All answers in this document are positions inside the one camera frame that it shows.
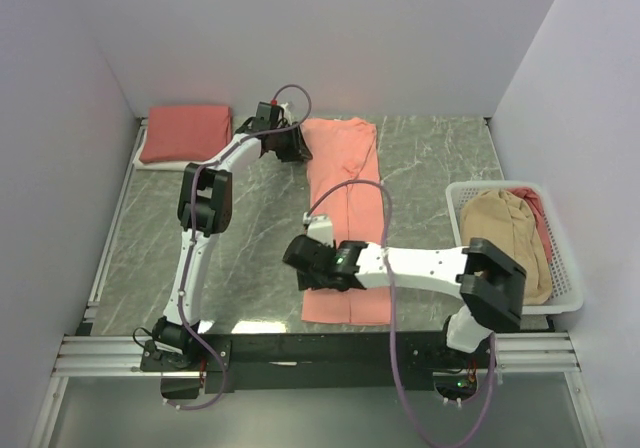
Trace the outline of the salmon pink t-shirt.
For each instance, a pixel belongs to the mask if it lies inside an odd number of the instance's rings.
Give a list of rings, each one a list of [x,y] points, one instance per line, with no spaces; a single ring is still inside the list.
[[[313,118],[303,124],[302,134],[312,154],[307,164],[311,203],[341,182],[359,181],[336,190],[314,212],[330,218],[337,243],[380,242],[384,227],[382,195],[379,189],[364,183],[380,180],[376,126],[361,118]],[[390,310],[387,287],[346,292],[308,290],[303,296],[302,320],[379,326],[390,322]]]

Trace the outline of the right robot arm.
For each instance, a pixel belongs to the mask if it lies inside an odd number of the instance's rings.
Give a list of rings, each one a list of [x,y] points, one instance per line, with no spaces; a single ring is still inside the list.
[[[492,333],[521,328],[526,270],[496,245],[473,238],[440,250],[385,248],[363,241],[338,247],[299,235],[283,262],[298,273],[299,288],[368,290],[383,286],[445,294],[463,302],[439,342],[444,363],[460,367]]]

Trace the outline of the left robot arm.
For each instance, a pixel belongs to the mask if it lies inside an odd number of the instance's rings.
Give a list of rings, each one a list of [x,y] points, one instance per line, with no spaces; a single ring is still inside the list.
[[[259,103],[220,153],[184,170],[177,207],[180,258],[169,300],[151,330],[176,369],[189,369],[199,360],[202,291],[213,250],[232,219],[234,176],[269,152],[283,163],[312,158],[300,125],[275,100]]]

